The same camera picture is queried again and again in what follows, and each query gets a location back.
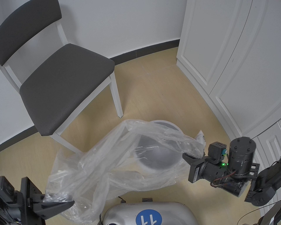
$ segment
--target crumpled plastic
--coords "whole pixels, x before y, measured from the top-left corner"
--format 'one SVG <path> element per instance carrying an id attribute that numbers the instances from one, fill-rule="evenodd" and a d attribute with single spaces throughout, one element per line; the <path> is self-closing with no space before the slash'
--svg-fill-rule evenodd
<path id="1" fill-rule="evenodd" d="M 164 125 L 125 120 L 86 153 L 66 158 L 59 151 L 43 201 L 74 200 L 75 204 L 61 214 L 73 222 L 91 224 L 99 218 L 106 200 L 187 178 L 190 166 L 182 154 L 202 158 L 204 146 L 200 140 Z"/>

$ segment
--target black cylindrical motor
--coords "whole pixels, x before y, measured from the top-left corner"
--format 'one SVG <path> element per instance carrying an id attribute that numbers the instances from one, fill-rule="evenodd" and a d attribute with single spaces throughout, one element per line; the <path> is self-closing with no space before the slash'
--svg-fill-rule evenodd
<path id="1" fill-rule="evenodd" d="M 256 143 L 248 137 L 240 137 L 231 141 L 228 157 L 228 174 L 235 172 L 233 178 L 243 178 L 250 172 Z"/>

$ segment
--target white chair frame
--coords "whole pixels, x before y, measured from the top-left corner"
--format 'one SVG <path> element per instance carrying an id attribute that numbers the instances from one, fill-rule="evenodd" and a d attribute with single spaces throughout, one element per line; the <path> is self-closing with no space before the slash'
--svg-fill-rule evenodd
<path id="1" fill-rule="evenodd" d="M 68 44 L 67 38 L 64 34 L 64 30 L 62 28 L 60 20 L 56 21 L 56 26 L 58 29 L 58 33 L 63 45 Z M 4 76 L 8 79 L 11 85 L 16 89 L 19 93 L 19 89 L 21 87 L 21 82 L 16 77 L 14 72 L 12 71 L 9 64 L 6 62 L 3 66 L 0 66 L 0 70 L 4 74 Z M 119 93 L 117 89 L 117 83 L 115 79 L 114 71 L 109 77 L 107 77 L 84 101 L 70 114 L 70 116 L 61 124 L 61 126 L 51 135 L 51 137 L 57 142 L 61 143 L 68 149 L 72 150 L 75 153 L 80 153 L 81 151 L 73 146 L 71 143 L 63 139 L 60 135 L 62 132 L 69 126 L 69 124 L 79 115 L 80 112 L 107 86 L 110 86 L 111 94 L 113 97 L 114 105 L 117 111 L 117 115 L 121 118 L 123 116 L 123 111 L 121 107 L 121 102 L 119 98 Z"/>

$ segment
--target gray seat cushion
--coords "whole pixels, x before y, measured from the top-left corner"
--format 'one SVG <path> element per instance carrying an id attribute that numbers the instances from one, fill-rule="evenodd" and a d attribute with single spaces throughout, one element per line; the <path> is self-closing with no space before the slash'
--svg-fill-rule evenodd
<path id="1" fill-rule="evenodd" d="M 67 44 L 52 54 L 20 88 L 40 134 L 52 135 L 113 71 L 114 61 L 77 45 Z"/>

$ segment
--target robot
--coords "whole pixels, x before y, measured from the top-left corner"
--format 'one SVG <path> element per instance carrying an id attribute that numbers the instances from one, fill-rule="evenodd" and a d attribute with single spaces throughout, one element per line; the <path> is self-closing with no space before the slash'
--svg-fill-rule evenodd
<path id="1" fill-rule="evenodd" d="M 226 145 L 210 144 L 208 156 L 201 159 L 183 153 L 190 164 L 188 180 L 191 183 L 206 179 L 214 188 L 221 188 L 237 197 L 251 186 L 245 201 L 254 206 L 267 204 L 281 187 L 281 159 L 259 173 L 259 164 L 253 163 L 256 144 L 248 137 L 231 141 L 229 154 Z M 222 160 L 228 157 L 228 163 Z M 74 201 L 43 202 L 44 194 L 29 180 L 22 178 L 21 190 L 16 191 L 9 181 L 0 177 L 0 225 L 45 225 L 49 219 L 72 207 Z M 281 220 L 281 201 L 277 202 L 255 225 L 275 225 Z M 110 208 L 100 225 L 198 225 L 191 210 L 181 203 L 153 202 L 143 199 L 140 203 L 121 203 Z"/>

